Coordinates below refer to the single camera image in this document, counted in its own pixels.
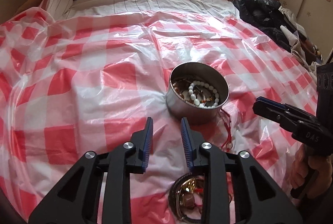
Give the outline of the right hand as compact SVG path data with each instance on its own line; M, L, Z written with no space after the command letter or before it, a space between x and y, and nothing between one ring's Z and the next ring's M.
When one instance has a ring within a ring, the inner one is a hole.
M314 199L324 194L332 183L331 157L309 156L305 145L297 150L295 160L292 163L290 183L292 188L299 188L305 184L310 169L315 170L314 177L307 183L303 190L303 196Z

